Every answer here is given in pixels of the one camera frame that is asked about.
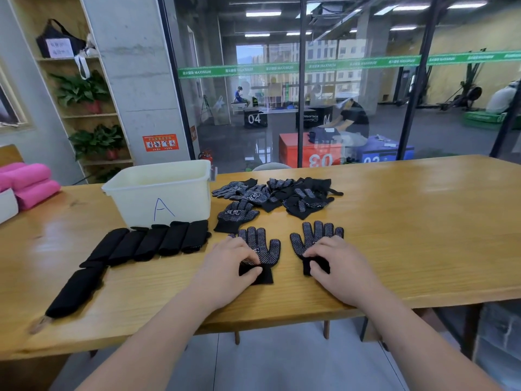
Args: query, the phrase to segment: green sticker strip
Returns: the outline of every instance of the green sticker strip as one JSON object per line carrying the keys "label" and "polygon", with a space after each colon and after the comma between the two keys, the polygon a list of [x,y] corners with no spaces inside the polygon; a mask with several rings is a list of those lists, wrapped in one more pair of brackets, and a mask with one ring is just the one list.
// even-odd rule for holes
{"label": "green sticker strip", "polygon": [[[466,52],[431,55],[427,60],[427,64],[457,65],[462,63],[490,63],[519,60],[521,60],[521,51]],[[389,68],[419,64],[419,55],[307,61],[306,72]],[[298,73],[298,62],[265,63],[256,65],[210,65],[208,67],[179,68],[178,71],[179,78],[219,78],[238,77],[240,75]]]}

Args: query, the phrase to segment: wooden table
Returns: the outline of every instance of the wooden table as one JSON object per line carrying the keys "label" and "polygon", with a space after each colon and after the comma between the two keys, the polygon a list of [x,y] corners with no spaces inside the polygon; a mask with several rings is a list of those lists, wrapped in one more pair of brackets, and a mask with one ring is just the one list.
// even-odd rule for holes
{"label": "wooden table", "polygon": [[[521,298],[521,167],[482,156],[458,156],[220,175],[212,189],[256,177],[332,178],[344,192],[316,219],[343,226],[383,283],[412,308]],[[210,227],[228,200],[212,198]],[[282,241],[274,285],[248,288],[213,313],[199,333],[230,332],[361,315],[302,275],[290,232],[302,221],[284,208],[247,224]],[[103,348],[120,343],[184,288],[214,233],[196,254],[155,258],[108,269],[104,286],[78,313],[27,329],[111,229],[124,226],[100,185],[65,187],[33,210],[0,225],[0,358]]]}

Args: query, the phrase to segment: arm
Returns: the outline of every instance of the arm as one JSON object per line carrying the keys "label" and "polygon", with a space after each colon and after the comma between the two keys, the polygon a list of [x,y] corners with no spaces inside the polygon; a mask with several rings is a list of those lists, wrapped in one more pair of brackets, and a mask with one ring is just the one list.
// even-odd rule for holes
{"label": "arm", "polygon": [[161,390],[186,344],[204,319],[244,291],[262,272],[239,277],[239,263],[257,254],[243,239],[227,237],[205,256],[188,287],[131,336],[77,388],[86,390]]}
{"label": "arm", "polygon": [[354,246],[338,236],[324,237],[304,256],[322,256],[329,261],[330,274],[311,261],[311,275],[342,302],[360,308],[371,319],[411,390],[501,390],[386,289]]}

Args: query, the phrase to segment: red flower pot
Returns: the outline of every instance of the red flower pot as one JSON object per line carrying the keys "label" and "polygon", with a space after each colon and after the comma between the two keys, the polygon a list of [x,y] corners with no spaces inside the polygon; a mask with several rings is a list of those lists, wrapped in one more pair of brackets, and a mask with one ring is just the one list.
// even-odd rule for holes
{"label": "red flower pot", "polygon": [[86,103],[86,105],[90,113],[101,113],[101,103],[99,100],[94,100],[93,103]]}
{"label": "red flower pot", "polygon": [[119,159],[119,152],[116,149],[107,150],[106,157],[107,160],[117,160]]}

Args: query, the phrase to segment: white chair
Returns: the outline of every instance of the white chair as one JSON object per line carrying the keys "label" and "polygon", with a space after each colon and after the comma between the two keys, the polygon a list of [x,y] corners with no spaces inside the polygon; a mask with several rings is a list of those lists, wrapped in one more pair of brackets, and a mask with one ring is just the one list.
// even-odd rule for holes
{"label": "white chair", "polygon": [[291,166],[285,165],[283,163],[270,162],[270,163],[265,163],[263,165],[255,167],[253,169],[253,171],[280,170],[280,169],[291,169]]}

